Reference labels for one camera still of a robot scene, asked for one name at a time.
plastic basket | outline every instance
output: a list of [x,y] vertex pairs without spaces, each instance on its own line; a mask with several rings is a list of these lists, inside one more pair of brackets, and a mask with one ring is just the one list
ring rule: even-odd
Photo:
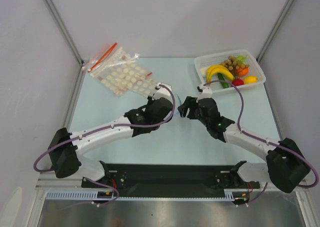
[[[200,56],[194,59],[194,67],[199,75],[199,78],[201,80],[201,83],[204,84],[206,83],[206,77],[203,77],[200,69],[201,68],[209,68],[210,66],[213,65],[219,65],[221,62],[225,61],[228,59],[229,56],[248,56],[248,58],[244,61],[247,65],[250,65],[249,67],[249,73],[246,76],[256,76],[257,77],[257,82],[251,83],[251,84],[244,84],[238,86],[238,89],[240,90],[246,90],[253,88],[257,85],[263,84],[266,81],[266,77],[264,75],[264,72],[262,71],[261,67],[259,66],[258,62],[256,59],[252,56],[252,54],[249,53],[249,51],[245,49],[238,49],[238,50],[232,50],[232,51],[226,51],[226,52],[221,52],[221,53],[214,53],[214,54],[208,54],[204,56]],[[215,74],[212,76],[211,80],[218,80],[218,76]],[[218,94],[225,94],[229,92],[234,92],[236,91],[234,88],[229,87],[229,88],[223,88],[220,83],[212,83],[210,85],[212,89],[212,93],[214,95]]]

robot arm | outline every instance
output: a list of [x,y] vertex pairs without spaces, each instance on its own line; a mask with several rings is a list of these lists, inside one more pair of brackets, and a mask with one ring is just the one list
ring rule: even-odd
[[56,177],[66,178],[77,175],[93,181],[103,181],[104,177],[107,179],[109,173],[105,163],[88,159],[84,157],[84,154],[113,141],[132,138],[157,130],[158,125],[145,128],[134,125],[158,124],[173,110],[169,91],[160,87],[160,85],[163,84],[159,83],[157,85],[157,91],[153,96],[149,96],[146,105],[131,109],[112,122],[80,132],[69,133],[66,128],[59,129],[49,149],[63,141],[79,138],[49,153]]
[[[239,129],[233,120],[220,115],[217,103],[211,98],[212,91],[209,87],[200,85],[198,91],[201,92],[198,98],[188,96],[184,103],[178,107],[180,116],[191,120],[199,120],[205,125],[213,138],[240,146],[266,162],[248,163],[241,161],[238,163],[234,168],[244,182],[271,181],[281,191],[291,193],[310,172],[309,166],[302,160],[269,144],[276,143],[303,157],[293,140],[289,138],[283,141],[269,139],[252,131]],[[261,142],[243,132],[266,140],[266,142]]]

cucumber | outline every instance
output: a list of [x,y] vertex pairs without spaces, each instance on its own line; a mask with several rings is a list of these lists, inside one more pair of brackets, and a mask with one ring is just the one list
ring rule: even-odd
[[[224,76],[221,73],[218,73],[218,79],[221,81],[225,80]],[[220,84],[224,89],[229,88],[229,85],[225,82],[220,82]]]

light blue table surface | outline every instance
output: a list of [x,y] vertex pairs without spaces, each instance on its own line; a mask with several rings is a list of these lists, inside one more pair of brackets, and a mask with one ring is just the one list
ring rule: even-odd
[[[169,84],[184,102],[198,97],[201,83],[193,58],[141,58],[139,63],[152,71],[152,79]],[[265,87],[261,84],[242,91],[244,112],[241,125],[266,137],[278,139],[278,131]],[[241,101],[234,91],[213,97],[221,115],[237,120]],[[70,131],[81,131],[113,121],[125,112],[147,103],[142,95],[127,91],[121,97],[86,74],[76,104]],[[241,147],[212,138],[198,120],[178,114],[150,134],[121,139],[94,149],[87,157],[118,164],[235,165],[239,161],[263,162]]]

metal floor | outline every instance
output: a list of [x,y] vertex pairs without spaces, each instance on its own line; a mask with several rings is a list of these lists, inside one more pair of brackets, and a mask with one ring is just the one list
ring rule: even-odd
[[214,201],[116,201],[95,207],[46,200],[38,227],[305,227],[294,193],[267,192],[249,207]]

